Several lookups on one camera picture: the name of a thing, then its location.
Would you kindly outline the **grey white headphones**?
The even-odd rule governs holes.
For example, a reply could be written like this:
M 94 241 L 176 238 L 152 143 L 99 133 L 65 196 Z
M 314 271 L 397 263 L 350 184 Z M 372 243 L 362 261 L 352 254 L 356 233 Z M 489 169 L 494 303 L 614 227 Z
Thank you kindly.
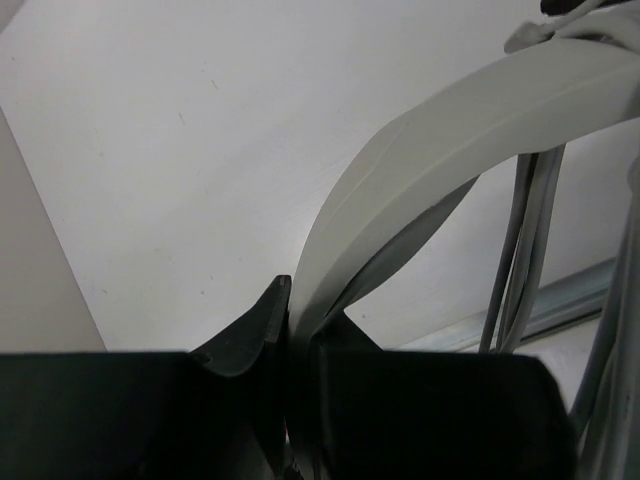
M 385 283 L 478 178 L 517 159 L 479 348 L 383 351 L 362 468 L 343 479 L 635 479 L 639 475 L 639 206 L 626 216 L 600 325 L 571 407 L 516 349 L 531 316 L 566 145 L 639 115 L 639 5 L 545 1 L 505 57 L 392 120 L 358 153 L 306 240 L 289 301 L 286 414 L 307 471 L 313 335 Z

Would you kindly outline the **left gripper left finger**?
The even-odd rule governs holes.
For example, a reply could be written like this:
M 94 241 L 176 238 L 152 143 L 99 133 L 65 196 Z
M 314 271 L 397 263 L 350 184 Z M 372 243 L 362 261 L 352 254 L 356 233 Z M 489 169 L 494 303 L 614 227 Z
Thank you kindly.
M 222 479 L 281 479 L 287 466 L 284 394 L 291 277 L 276 276 L 256 303 L 191 352 L 215 377 Z

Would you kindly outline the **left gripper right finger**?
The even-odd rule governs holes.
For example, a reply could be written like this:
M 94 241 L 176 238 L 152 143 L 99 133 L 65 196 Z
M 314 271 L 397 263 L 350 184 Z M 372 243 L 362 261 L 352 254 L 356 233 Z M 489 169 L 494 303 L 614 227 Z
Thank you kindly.
M 376 360 L 383 351 L 339 313 L 312 336 L 307 353 L 307 471 L 343 479 L 362 468 L 373 442 L 365 433 Z

